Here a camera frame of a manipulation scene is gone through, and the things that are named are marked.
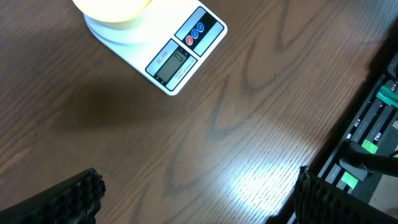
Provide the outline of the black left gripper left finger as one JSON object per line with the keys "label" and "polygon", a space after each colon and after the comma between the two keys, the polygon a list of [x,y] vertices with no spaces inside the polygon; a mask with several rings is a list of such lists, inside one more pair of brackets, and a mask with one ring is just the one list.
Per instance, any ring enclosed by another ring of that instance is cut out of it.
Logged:
{"label": "black left gripper left finger", "polygon": [[1,211],[1,223],[95,224],[106,191],[94,168]]}

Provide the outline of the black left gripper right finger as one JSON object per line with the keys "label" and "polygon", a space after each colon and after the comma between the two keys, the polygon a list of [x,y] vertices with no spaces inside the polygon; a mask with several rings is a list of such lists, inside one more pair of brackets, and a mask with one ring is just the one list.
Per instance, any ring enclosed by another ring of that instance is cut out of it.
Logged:
{"label": "black left gripper right finger", "polygon": [[397,224],[397,219],[300,167],[294,187],[298,224]]}

